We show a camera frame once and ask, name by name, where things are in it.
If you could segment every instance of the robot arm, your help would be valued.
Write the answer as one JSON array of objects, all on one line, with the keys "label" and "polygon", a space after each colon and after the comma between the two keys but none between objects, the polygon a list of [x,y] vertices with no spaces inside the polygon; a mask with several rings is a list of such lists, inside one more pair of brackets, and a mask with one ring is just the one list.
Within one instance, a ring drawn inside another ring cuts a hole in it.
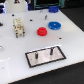
[{"label": "robot arm", "polygon": [[28,6],[25,0],[6,0],[5,8],[7,13],[26,12]]}]

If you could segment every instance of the black background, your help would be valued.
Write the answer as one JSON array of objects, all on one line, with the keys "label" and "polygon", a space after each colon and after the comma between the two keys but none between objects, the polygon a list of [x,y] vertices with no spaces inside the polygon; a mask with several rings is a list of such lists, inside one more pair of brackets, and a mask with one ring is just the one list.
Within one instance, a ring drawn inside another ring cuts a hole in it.
[{"label": "black background", "polygon": [[[84,31],[84,7],[61,9],[61,11]],[[84,84],[84,62],[11,84]]]}]

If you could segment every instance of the red disk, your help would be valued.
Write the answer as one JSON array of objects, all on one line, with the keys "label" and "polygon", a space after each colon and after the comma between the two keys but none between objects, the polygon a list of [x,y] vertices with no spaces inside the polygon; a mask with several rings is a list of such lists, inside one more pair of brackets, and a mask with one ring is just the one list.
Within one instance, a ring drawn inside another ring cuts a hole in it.
[{"label": "red disk", "polygon": [[46,36],[47,35],[47,30],[45,27],[40,27],[38,30],[37,30],[37,34],[39,36]]}]

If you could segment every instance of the red circle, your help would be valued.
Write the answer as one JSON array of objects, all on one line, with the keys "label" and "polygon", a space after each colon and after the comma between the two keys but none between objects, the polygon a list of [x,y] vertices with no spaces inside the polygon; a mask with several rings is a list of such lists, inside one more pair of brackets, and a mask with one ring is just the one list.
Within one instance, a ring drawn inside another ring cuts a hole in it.
[{"label": "red circle", "polygon": [[37,30],[37,34],[39,36],[46,36],[47,35],[47,30],[45,27],[40,27],[38,30]]}]

